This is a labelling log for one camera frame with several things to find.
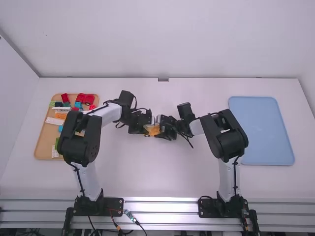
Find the black cable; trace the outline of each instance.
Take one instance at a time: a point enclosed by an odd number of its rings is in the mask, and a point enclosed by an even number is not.
[[[134,95],[133,97],[134,97],[134,99],[135,99],[134,109],[136,109],[136,108],[137,108],[137,98],[136,98],[135,95]]]
[[[107,232],[113,232],[113,233],[119,233],[119,231],[115,231],[115,230],[103,230],[103,231],[107,231]],[[133,232],[133,230],[130,230],[128,232],[123,232],[123,235],[129,235]]]
[[[235,161],[233,162],[233,165],[234,165],[234,193],[235,193],[235,195],[236,195],[236,189],[238,188],[238,186],[236,185],[236,165],[238,164],[237,163],[237,160],[238,160],[238,158],[240,158],[240,156],[238,156],[236,159],[235,159]]]
[[[122,124],[121,126],[118,127],[119,124],[120,124],[120,121],[118,121],[118,123],[115,125],[116,129],[120,129],[125,126],[125,124]]]
[[[106,108],[106,107],[109,106],[108,103],[107,103],[107,101],[104,102],[103,105],[104,105],[104,104],[106,104],[106,106],[98,107],[98,108],[96,108],[96,109],[91,110],[90,112],[85,113],[85,114],[88,115],[88,114],[94,113],[94,112],[96,112],[96,111],[99,111],[99,110],[101,110],[101,109]]]
[[[80,192],[82,192],[83,197],[85,197],[85,193],[84,193],[85,190],[83,189],[83,185],[82,185],[82,182],[81,182],[81,177],[80,177],[80,174],[79,174],[79,169],[75,165],[72,165],[71,163],[67,162],[67,164],[72,166],[74,168],[74,171],[77,173],[79,185],[80,185],[80,188],[81,188]],[[99,232],[95,229],[95,227],[94,227],[94,225],[92,223],[92,220],[91,220],[89,215],[88,215],[88,219],[89,219],[89,222],[90,222],[93,230],[97,232],[98,236],[100,236]]]
[[[140,222],[139,222],[139,221],[136,221],[135,224],[138,225],[138,226],[140,226],[140,228],[142,228],[142,230],[143,230],[143,232],[146,234],[146,236],[148,236],[148,235],[147,235],[147,232],[144,230],[144,228],[142,227],[142,225],[140,225]]]
[[[203,199],[203,198],[208,198],[208,199],[210,199],[210,200],[213,201],[213,198],[210,197],[210,196],[207,196],[207,195],[201,196],[201,197],[199,198],[199,200],[201,200],[201,199]],[[207,209],[207,207],[205,207],[201,202],[200,202],[200,205],[202,206],[202,208]]]
[[[132,113],[137,112],[137,111],[139,111],[139,110],[148,111],[149,109],[146,109],[146,108],[144,108],[144,107],[141,107],[141,108],[132,108],[132,109],[131,109]]]
[[[165,123],[165,125],[170,126],[178,135],[182,136],[191,146],[191,148],[193,148],[193,145],[191,144],[191,142],[189,141],[189,138],[191,138],[190,136],[188,136],[187,134],[183,134],[182,132],[179,132],[177,127],[173,124],[170,123]]]
[[[42,235],[42,234],[40,234],[39,233],[39,230],[40,229],[35,229],[35,230],[33,230],[33,229],[30,229],[30,231],[28,231],[28,232],[24,232],[24,233],[21,233],[21,234],[19,234],[18,236],[25,236],[25,235],[30,235],[31,234],[31,236],[32,235],[36,235],[36,236],[45,236],[45,235]]]

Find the wire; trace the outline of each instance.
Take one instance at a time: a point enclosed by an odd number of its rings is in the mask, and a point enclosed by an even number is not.
[[[35,230],[30,229],[30,231],[21,233],[21,234],[19,234],[19,235],[17,235],[17,236],[25,236],[25,235],[28,236],[28,235],[30,235],[30,234],[31,234],[31,236],[32,236],[32,235],[45,236],[45,235],[40,234],[40,233],[39,233],[39,230],[40,230],[39,228],[37,228],[37,229],[35,229]]]
[[[144,230],[144,228],[139,224],[139,226],[142,228],[142,230],[143,230],[143,232],[146,234],[146,236],[148,236],[147,235],[147,232]]]
[[[193,145],[191,144],[191,142],[189,141],[189,138],[192,138],[190,136],[188,136],[187,134],[184,134],[183,132],[179,132],[177,127],[173,124],[170,124],[170,123],[165,123],[165,125],[168,125],[170,126],[178,135],[182,136],[188,143],[189,145],[191,146],[191,148],[193,148]]]
[[[144,107],[141,107],[141,108],[133,108],[133,109],[131,109],[132,113],[135,113],[135,112],[137,112],[137,111],[139,111],[139,110],[145,110],[145,111],[148,111],[149,109],[146,109],[146,108],[144,108]]]
[[[240,156],[237,156],[237,158],[235,159],[235,161],[233,162],[233,165],[234,165],[234,193],[235,193],[235,195],[236,195],[236,189],[238,188],[238,186],[236,185],[236,165],[238,164],[237,163],[237,160],[238,160],[238,158],[240,158]]]
[[[135,95],[133,97],[135,99],[134,109],[136,109],[137,108],[137,97]]]
[[[139,222],[139,221],[136,221],[135,224],[138,225],[138,226],[140,226],[140,228],[142,228],[142,230],[143,230],[143,232],[146,234],[146,236],[148,236],[148,235],[147,235],[147,232],[146,232],[145,229],[142,227],[142,225],[140,225],[140,222]]]
[[[118,123],[115,125],[116,129],[120,129],[125,126],[125,124],[122,124],[121,126],[118,127],[119,124],[120,124],[120,121],[118,121]]]
[[[80,192],[82,192],[83,197],[85,197],[85,193],[84,193],[85,190],[83,189],[83,185],[82,185],[82,182],[81,182],[81,177],[80,177],[80,174],[79,174],[79,169],[75,165],[72,165],[71,163],[68,163],[68,162],[66,162],[66,163],[68,165],[72,166],[74,168],[74,171],[77,173],[79,185],[80,185],[80,188],[81,188]],[[88,215],[88,219],[89,219],[89,222],[90,222],[93,230],[97,232],[98,236],[100,236],[99,232],[95,229],[95,227],[94,227],[94,225],[92,223],[92,220],[91,220],[89,215]]]
[[[210,196],[207,196],[207,195],[201,196],[201,197],[199,198],[199,200],[201,200],[201,199],[203,199],[203,198],[208,198],[208,199],[210,199],[210,200],[213,201],[213,198],[210,197]],[[207,207],[205,207],[205,206],[201,203],[201,201],[200,201],[200,205],[202,206],[202,208],[207,209]]]

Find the small toy piece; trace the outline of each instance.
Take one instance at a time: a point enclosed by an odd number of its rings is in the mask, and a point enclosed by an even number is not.
[[[77,98],[75,99],[75,101],[83,103],[84,99],[85,99],[85,94],[84,93],[79,93]]]
[[[91,104],[94,103],[94,99],[95,97],[93,94],[86,94],[84,98],[85,105],[90,106]]]
[[[83,111],[83,106],[81,102],[75,102],[74,107],[79,108],[79,111]]]
[[[57,150],[57,145],[58,145],[58,142],[59,142],[59,137],[57,137],[57,138],[56,138],[55,150]]]
[[[63,103],[62,102],[55,102],[55,107],[63,107]]]
[[[90,105],[89,110],[93,110],[96,108],[96,105]]]
[[[61,94],[61,98],[63,99],[63,103],[67,102],[70,104],[70,100],[67,93]]]
[[[54,107],[54,106],[55,106],[55,102],[56,102],[56,101],[51,101],[51,102],[49,103],[49,106],[50,106],[50,107]]]
[[[68,103],[68,102],[65,102],[65,103],[63,104],[63,106],[64,106],[64,107],[71,107],[71,104]]]
[[[55,118],[57,119],[66,119],[67,113],[55,113]]]

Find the cardboard tray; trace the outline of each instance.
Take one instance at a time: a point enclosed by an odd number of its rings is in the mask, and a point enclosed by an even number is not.
[[[74,107],[74,102],[77,95],[78,93],[68,93],[68,97],[72,107]],[[95,100],[93,104],[98,107],[99,97],[96,94],[94,94],[94,96]],[[62,102],[61,93],[54,95],[51,100]],[[84,111],[88,110],[89,106],[83,104],[83,109]],[[52,110],[51,107],[48,107],[45,120],[47,119],[47,117],[55,118],[55,111]],[[58,125],[47,124],[45,123],[45,120],[36,144],[34,157],[37,160],[63,160],[62,155],[59,155],[59,157],[56,158],[52,158],[52,146],[56,143],[56,138],[60,136],[60,133],[58,132]]]

